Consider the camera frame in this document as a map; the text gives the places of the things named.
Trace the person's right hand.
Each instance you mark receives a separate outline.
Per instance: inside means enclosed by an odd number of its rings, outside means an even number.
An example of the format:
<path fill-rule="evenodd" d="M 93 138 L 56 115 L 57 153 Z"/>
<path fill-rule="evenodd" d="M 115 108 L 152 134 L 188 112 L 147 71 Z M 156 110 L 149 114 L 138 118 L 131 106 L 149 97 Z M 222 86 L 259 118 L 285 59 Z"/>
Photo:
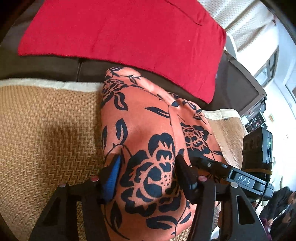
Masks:
<path fill-rule="evenodd" d="M 268 240 L 272 241 L 274 236 L 274 231 L 275 231 L 275 228 L 273 225 L 273 219 L 267 220 L 266 218 L 261 218 L 260 220 L 262 222 L 262 225 L 264 227 Z"/>

